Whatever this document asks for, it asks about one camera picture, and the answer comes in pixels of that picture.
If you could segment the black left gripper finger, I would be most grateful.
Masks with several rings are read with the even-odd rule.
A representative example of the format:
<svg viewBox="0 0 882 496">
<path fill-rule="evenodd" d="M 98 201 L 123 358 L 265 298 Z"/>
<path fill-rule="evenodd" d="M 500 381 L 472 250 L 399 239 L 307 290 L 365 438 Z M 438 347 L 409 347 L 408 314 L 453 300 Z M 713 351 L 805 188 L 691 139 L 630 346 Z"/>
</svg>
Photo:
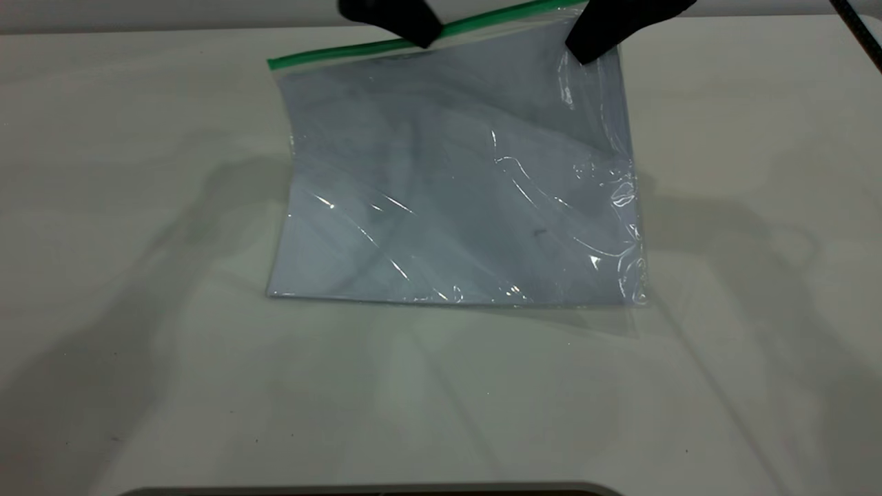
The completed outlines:
<svg viewBox="0 0 882 496">
<path fill-rule="evenodd" d="M 377 26 L 419 48 L 431 47 L 444 25 L 425 1 L 338 1 L 344 19 Z"/>
</svg>

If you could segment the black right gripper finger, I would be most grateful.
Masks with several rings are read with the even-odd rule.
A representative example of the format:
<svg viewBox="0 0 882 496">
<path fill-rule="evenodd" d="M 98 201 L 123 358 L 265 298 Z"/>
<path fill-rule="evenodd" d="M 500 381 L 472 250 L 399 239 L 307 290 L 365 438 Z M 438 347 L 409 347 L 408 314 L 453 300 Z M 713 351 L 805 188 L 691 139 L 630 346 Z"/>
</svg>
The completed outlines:
<svg viewBox="0 0 882 496">
<path fill-rule="evenodd" d="M 565 39 L 580 65 L 598 60 L 646 26 L 673 19 L 692 1 L 589 1 Z"/>
</svg>

